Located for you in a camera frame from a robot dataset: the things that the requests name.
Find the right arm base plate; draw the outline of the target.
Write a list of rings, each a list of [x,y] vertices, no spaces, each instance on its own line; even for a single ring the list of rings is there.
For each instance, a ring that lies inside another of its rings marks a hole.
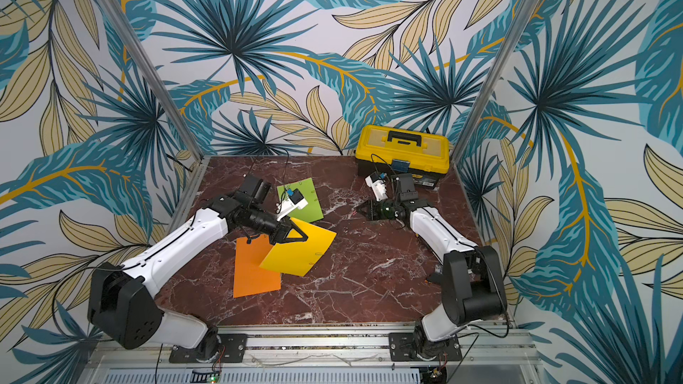
[[[389,348],[393,362],[462,360],[461,345],[457,337],[430,341],[416,332],[392,332],[389,334]]]

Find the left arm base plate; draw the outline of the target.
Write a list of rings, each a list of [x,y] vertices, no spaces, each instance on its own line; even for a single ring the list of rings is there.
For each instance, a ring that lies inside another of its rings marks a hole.
[[[247,348],[246,334],[211,334],[197,348],[173,346],[171,364],[240,364]]]

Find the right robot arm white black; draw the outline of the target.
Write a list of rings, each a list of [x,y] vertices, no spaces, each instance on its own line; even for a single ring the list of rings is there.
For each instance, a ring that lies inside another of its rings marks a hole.
[[[414,346],[440,347],[477,320],[504,315],[503,272],[496,250],[456,230],[428,200],[419,197],[411,174],[373,172],[365,178],[374,197],[357,207],[370,222],[399,220],[416,233],[441,264],[441,304],[414,329]]]

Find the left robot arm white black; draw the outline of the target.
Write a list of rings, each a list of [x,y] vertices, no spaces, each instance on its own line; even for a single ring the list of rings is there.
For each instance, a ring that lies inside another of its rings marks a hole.
[[[87,318],[127,350],[147,342],[193,351],[201,362],[220,352],[215,328],[195,316],[162,309],[155,297],[182,267],[235,229],[251,229],[274,245],[305,242],[307,234],[289,214],[307,206],[300,190],[287,190],[276,213],[263,202],[270,183],[253,175],[230,194],[209,200],[178,229],[141,254],[115,266],[105,262],[92,274]]]

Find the yellow paper sheet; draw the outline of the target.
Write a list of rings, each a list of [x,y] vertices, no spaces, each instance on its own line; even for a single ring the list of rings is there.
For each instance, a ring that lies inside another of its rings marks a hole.
[[[304,277],[322,258],[336,237],[333,231],[297,218],[293,218],[293,223],[306,234],[308,239],[275,244],[260,264],[264,270]]]

